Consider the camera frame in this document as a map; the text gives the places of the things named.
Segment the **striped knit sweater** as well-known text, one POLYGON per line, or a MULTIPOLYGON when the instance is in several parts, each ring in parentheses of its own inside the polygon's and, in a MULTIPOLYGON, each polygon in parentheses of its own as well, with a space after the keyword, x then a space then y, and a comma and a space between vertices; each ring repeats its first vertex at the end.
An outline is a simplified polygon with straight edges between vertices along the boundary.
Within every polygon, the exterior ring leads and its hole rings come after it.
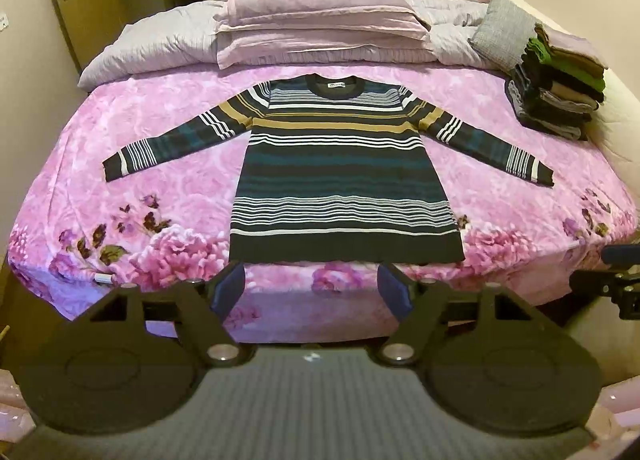
POLYGON ((246 134, 230 217, 230 255, 250 264, 459 263, 457 219, 423 141, 529 183, 537 157, 403 86, 318 75, 256 84, 103 164, 115 181, 246 134))

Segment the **pink floral bedspread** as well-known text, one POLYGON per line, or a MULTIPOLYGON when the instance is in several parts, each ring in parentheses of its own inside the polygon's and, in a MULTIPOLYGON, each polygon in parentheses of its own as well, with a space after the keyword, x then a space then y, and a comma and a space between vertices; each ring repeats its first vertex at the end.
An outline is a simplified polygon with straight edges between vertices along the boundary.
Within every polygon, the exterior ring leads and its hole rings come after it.
MULTIPOLYGON (((106 182, 103 161, 120 147, 163 133, 210 106, 298 66, 220 72, 198 65, 96 88, 61 133, 17 214, 8 243, 15 276, 65 318, 114 286, 165 287, 226 264, 229 219, 247 139, 106 182)), ((566 295, 575 269, 599 263, 607 243, 638 224, 634 199, 597 147, 525 129, 500 77, 464 67, 323 66, 329 78, 401 84, 477 128, 539 157, 550 188, 515 179, 427 139, 428 156, 460 223, 459 265, 410 266, 470 290, 486 281, 529 303, 566 295)), ((331 342, 374 338, 395 321, 376 290, 371 264, 252 265, 226 325, 245 342, 331 342)))

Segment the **beige folded garment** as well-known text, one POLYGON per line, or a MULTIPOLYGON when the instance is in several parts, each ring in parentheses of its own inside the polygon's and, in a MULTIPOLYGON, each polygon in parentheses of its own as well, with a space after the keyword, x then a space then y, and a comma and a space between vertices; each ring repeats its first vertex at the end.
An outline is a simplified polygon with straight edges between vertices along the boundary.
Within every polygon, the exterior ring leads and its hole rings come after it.
POLYGON ((552 82, 550 92, 558 98, 562 98, 564 101, 572 101, 577 104, 588 105, 591 109, 597 109, 599 107, 599 103, 593 98, 590 98, 590 96, 576 92, 567 86, 563 86, 563 84, 559 82, 552 82))

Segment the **green folded garment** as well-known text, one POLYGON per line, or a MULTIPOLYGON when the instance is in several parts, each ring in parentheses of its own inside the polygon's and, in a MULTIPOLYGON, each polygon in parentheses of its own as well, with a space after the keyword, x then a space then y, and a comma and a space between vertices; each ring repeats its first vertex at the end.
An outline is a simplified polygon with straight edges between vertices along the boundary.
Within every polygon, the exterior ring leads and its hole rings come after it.
POLYGON ((604 70, 599 69, 594 74, 584 67, 576 64, 570 58, 552 55, 547 46, 539 38, 529 38, 526 51, 534 55, 542 66, 547 66, 572 76, 593 90, 602 93, 605 90, 603 78, 604 70))

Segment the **brown folded garment top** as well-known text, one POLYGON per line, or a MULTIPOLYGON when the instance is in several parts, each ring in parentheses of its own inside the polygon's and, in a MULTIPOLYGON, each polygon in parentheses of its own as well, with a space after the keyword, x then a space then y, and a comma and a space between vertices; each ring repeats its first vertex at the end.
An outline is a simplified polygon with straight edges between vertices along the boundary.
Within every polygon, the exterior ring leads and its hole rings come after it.
POLYGON ((537 23, 535 32, 542 46, 558 62, 572 64, 594 78, 602 78, 608 65, 597 49, 585 38, 537 23))

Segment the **lower pink pillow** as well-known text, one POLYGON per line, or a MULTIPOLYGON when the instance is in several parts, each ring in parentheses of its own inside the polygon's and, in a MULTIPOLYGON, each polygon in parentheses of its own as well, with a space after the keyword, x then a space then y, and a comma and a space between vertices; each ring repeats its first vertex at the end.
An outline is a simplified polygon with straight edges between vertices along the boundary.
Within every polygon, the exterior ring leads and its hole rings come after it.
POLYGON ((422 64, 436 60, 428 40, 358 30, 216 29, 217 63, 286 65, 334 63, 422 64))

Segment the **pink pillow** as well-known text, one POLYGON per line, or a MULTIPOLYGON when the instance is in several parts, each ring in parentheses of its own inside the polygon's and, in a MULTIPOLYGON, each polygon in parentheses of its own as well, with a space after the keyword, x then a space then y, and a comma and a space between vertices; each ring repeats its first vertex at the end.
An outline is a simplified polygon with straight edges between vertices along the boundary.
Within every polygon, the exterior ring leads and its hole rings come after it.
POLYGON ((436 60, 428 40, 358 30, 216 29, 217 63, 286 65, 334 63, 422 64, 436 60))
POLYGON ((424 40, 431 29, 406 0, 227 0, 214 19, 219 32, 336 28, 424 40))

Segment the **grey lilac quilt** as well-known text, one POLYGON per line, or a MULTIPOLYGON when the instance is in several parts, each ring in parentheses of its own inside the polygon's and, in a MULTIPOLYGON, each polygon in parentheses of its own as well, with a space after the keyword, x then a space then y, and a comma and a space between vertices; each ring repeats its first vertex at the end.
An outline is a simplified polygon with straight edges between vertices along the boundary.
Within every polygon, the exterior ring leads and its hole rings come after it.
MULTIPOLYGON (((275 48, 240 49, 233 53, 239 65, 306 65, 365 62, 376 64, 440 63, 494 69, 496 65, 471 46, 487 12, 485 3, 465 0, 406 0, 421 20, 431 24, 424 49, 358 48, 289 51, 275 48)), ((81 70, 77 87, 86 92, 101 84, 145 72, 194 64, 215 64, 219 44, 214 14, 222 3, 195 2, 128 24, 119 37, 81 70)))

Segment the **grey checked cushion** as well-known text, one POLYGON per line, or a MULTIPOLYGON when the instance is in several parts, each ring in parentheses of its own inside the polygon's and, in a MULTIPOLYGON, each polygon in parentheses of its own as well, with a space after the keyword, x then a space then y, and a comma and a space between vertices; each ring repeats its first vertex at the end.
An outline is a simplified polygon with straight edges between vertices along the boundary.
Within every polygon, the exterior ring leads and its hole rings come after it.
POLYGON ((537 19, 510 0, 489 0, 486 14, 472 35, 472 48, 511 75, 521 63, 537 19))

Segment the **upper pink pillow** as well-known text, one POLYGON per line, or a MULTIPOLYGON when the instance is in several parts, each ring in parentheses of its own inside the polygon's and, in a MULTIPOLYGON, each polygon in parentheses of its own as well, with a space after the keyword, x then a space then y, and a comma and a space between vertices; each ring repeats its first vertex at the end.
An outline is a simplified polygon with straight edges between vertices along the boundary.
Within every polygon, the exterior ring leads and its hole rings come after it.
POLYGON ((424 40, 431 29, 406 0, 227 0, 214 19, 219 32, 336 28, 424 40))

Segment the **wall light switch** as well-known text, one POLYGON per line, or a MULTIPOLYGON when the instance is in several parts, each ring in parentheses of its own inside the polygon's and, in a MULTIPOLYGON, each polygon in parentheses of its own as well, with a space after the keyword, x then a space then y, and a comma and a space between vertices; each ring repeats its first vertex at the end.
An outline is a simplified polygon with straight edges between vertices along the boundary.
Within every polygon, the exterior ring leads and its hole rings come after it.
POLYGON ((6 13, 0 13, 0 31, 9 27, 9 19, 6 13))

